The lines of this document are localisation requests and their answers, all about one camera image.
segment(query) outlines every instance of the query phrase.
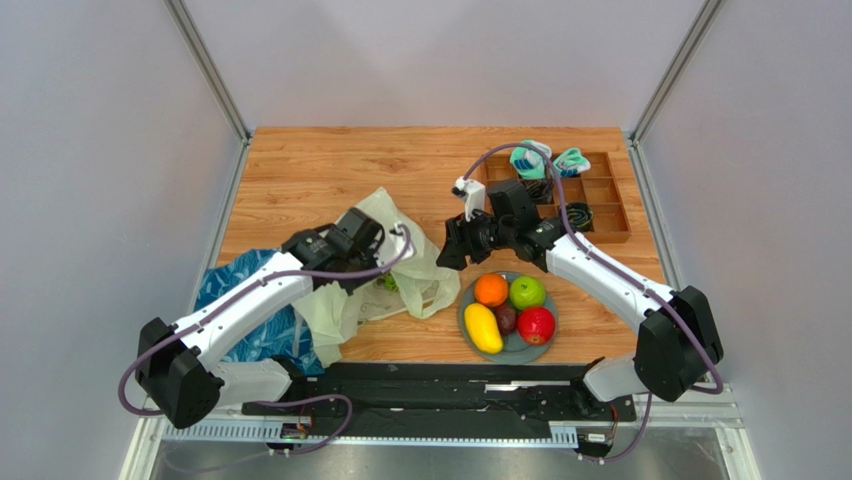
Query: mango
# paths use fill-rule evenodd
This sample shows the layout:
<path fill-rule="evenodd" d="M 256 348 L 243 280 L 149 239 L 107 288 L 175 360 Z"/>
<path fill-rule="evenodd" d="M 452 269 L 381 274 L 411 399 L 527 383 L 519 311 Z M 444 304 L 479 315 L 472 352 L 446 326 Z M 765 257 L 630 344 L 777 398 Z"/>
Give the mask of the mango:
<path fill-rule="evenodd" d="M 464 309 L 464 326 L 473 344 L 484 353 L 503 351 L 503 337 L 497 328 L 497 318 L 481 303 L 471 303 Z"/>

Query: white wall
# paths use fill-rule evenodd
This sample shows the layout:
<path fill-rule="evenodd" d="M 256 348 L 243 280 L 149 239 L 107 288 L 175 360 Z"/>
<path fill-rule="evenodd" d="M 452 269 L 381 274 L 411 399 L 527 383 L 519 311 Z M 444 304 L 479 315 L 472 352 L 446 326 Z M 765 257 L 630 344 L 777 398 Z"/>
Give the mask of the white wall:
<path fill-rule="evenodd" d="M 852 6 L 727 2 L 645 143 L 767 479 L 849 478 Z"/>
<path fill-rule="evenodd" d="M 27 0 L 0 4 L 0 152 L 0 477 L 116 478 L 118 378 L 187 311 L 237 141 L 162 2 Z"/>
<path fill-rule="evenodd" d="M 635 126 L 702 0 L 189 0 L 249 126 Z"/>

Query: plate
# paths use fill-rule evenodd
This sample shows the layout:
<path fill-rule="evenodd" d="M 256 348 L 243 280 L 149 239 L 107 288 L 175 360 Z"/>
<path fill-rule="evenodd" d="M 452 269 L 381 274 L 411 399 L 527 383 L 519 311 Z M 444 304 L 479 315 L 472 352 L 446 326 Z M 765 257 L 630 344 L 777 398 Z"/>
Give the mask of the plate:
<path fill-rule="evenodd" d="M 503 277 L 509 282 L 511 285 L 516 278 L 522 277 L 523 274 L 518 272 L 494 272 L 498 275 L 503 275 Z M 467 287 L 467 290 L 462 294 L 461 304 L 459 306 L 459 328 L 464 334 L 464 338 L 467 340 L 467 343 L 470 344 L 471 348 L 476 350 L 477 353 L 482 355 L 483 357 L 491 360 L 494 363 L 501 363 L 503 365 L 523 365 L 524 363 L 532 362 L 538 357 L 544 355 L 544 352 L 550 348 L 550 345 L 553 344 L 553 340 L 556 338 L 556 334 L 559 332 L 559 314 L 556 311 L 556 305 L 553 303 L 553 298 L 550 297 L 550 294 L 547 294 L 547 298 L 544 300 L 543 307 L 550 310 L 550 313 L 553 314 L 554 320 L 556 320 L 556 332 L 554 332 L 553 337 L 549 342 L 544 345 L 530 345 L 525 342 L 523 338 L 521 338 L 521 334 L 517 331 L 513 332 L 511 335 L 503 337 L 503 351 L 500 353 L 490 354 L 485 353 L 473 344 L 473 340 L 470 338 L 470 334 L 467 333 L 467 327 L 464 325 L 464 309 L 467 308 L 471 303 L 476 302 L 476 298 L 473 296 L 473 289 L 476 286 L 476 282 L 471 282 L 471 284 Z"/>

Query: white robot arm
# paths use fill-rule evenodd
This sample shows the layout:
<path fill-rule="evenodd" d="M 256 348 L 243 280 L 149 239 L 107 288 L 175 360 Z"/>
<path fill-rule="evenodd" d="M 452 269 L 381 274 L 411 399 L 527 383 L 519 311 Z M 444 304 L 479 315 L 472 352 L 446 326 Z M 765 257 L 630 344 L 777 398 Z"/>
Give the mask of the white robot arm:
<path fill-rule="evenodd" d="M 481 263 L 491 251 L 511 248 L 521 260 L 592 294 L 637 333 L 636 352 L 592 362 L 584 376 L 575 379 L 588 390 L 588 403 L 601 405 L 643 392 L 675 401 L 707 373 L 701 354 L 660 302 L 677 312 L 713 364 L 722 359 L 709 302 L 699 290 L 675 292 L 595 248 L 582 233 L 567 232 L 559 218 L 540 218 L 517 180 L 489 187 L 493 215 L 483 211 L 484 192 L 475 180 L 456 182 L 453 193 L 465 201 L 465 209 L 446 221 L 439 266 L 461 270 L 467 258 Z"/>
<path fill-rule="evenodd" d="M 291 384 L 284 366 L 271 359 L 223 363 L 222 357 L 272 314 L 317 288 L 337 281 L 351 294 L 412 256 L 407 232 L 398 223 L 385 235 L 381 224 L 353 208 L 336 224 L 296 233 L 261 270 L 212 304 L 170 326 L 159 318 L 146 324 L 139 335 L 140 357 L 128 372 L 136 372 L 161 409 L 156 413 L 177 428 L 193 425 L 216 407 L 278 400 Z M 128 376 L 119 389 L 123 404 Z"/>

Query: blue patterned bag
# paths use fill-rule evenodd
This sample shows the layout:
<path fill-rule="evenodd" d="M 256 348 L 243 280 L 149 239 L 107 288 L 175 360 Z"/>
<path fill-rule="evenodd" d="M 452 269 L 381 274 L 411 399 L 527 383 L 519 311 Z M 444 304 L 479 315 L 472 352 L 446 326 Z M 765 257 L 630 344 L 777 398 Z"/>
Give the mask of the blue patterned bag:
<path fill-rule="evenodd" d="M 206 307 L 253 275 L 278 250 L 249 250 L 233 262 L 208 270 L 201 279 L 195 310 Z M 288 357 L 305 375 L 325 372 L 314 353 L 307 322 L 296 321 L 292 306 L 284 307 L 240 340 L 223 362 L 259 362 L 274 355 Z"/>

